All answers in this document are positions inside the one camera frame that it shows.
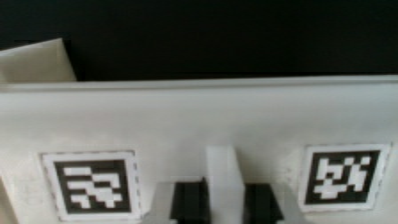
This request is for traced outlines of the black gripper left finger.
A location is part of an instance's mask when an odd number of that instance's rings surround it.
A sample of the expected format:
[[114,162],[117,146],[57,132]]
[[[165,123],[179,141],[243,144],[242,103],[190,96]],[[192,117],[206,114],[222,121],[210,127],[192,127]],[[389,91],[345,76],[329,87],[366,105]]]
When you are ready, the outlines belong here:
[[169,218],[176,224],[211,224],[206,179],[176,183]]

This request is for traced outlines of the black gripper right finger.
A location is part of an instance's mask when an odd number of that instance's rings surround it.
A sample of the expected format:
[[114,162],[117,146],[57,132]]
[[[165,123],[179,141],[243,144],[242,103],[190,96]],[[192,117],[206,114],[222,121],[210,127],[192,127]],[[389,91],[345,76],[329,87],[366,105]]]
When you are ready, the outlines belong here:
[[277,224],[284,220],[272,187],[266,183],[245,185],[243,224]]

